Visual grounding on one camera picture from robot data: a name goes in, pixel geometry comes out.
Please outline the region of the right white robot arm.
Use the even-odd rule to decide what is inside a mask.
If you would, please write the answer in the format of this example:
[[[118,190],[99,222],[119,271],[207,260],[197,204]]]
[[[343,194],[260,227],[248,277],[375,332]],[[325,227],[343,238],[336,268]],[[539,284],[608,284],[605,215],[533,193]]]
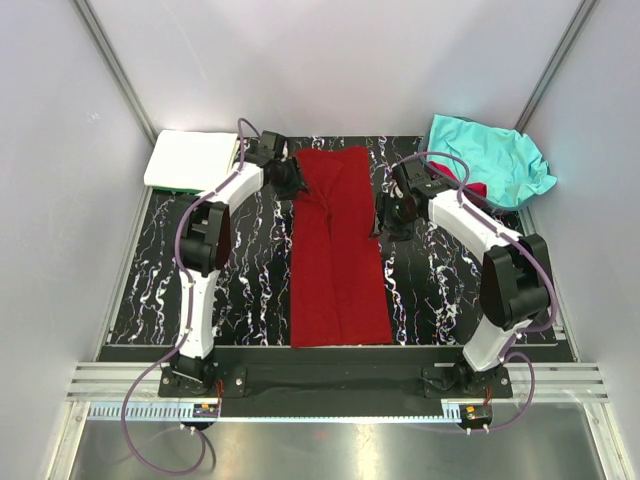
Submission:
[[[409,241],[417,222],[429,221],[481,263],[481,321],[459,359],[424,380],[425,390],[437,397],[483,396],[499,379],[517,338],[535,331],[541,315],[557,313],[547,243],[538,234],[523,236],[499,224],[453,179],[432,178],[417,156],[395,164],[392,178],[376,196],[372,237]]]

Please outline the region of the red t shirt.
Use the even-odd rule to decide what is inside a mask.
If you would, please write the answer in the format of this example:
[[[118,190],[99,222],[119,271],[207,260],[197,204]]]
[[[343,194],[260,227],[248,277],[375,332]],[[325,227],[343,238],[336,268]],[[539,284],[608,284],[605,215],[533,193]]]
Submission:
[[[298,152],[308,185],[293,202],[290,342],[294,348],[392,341],[364,147]]]

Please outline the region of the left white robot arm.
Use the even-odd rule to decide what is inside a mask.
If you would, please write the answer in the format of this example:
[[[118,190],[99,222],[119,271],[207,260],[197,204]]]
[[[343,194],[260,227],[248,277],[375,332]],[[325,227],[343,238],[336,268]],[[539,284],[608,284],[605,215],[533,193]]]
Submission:
[[[309,187],[298,160],[288,153],[285,136],[264,131],[221,185],[189,195],[174,240],[181,284],[179,334],[170,371],[196,396],[215,386],[212,326],[215,289],[231,245],[231,215],[269,185],[281,200],[293,200]]]

